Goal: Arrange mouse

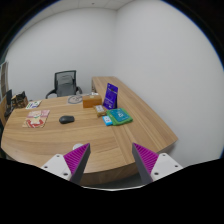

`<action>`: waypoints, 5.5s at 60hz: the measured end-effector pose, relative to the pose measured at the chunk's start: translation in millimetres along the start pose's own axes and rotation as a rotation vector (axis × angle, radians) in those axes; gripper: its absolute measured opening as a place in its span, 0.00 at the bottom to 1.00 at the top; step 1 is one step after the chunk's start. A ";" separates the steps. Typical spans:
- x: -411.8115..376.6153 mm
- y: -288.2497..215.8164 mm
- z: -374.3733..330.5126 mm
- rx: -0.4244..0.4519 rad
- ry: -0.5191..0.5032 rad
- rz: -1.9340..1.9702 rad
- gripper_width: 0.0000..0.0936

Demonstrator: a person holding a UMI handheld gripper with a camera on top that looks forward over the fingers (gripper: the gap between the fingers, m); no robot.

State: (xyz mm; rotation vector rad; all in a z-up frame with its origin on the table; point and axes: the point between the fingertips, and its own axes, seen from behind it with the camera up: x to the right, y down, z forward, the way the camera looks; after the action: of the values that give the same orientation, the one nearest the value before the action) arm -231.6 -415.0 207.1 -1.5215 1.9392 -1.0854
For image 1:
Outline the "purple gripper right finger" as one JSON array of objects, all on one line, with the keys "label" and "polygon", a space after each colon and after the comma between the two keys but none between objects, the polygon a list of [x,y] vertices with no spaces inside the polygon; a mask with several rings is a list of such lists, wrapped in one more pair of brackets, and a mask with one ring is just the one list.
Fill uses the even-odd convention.
[{"label": "purple gripper right finger", "polygon": [[144,185],[182,169],[167,153],[157,154],[137,143],[132,144],[132,154]]}]

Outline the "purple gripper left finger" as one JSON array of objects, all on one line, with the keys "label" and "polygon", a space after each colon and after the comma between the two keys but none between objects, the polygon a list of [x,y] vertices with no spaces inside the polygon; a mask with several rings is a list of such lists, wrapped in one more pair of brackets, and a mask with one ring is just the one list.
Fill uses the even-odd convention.
[{"label": "purple gripper left finger", "polygon": [[79,185],[90,153],[90,144],[83,144],[65,155],[54,155],[42,169]]}]

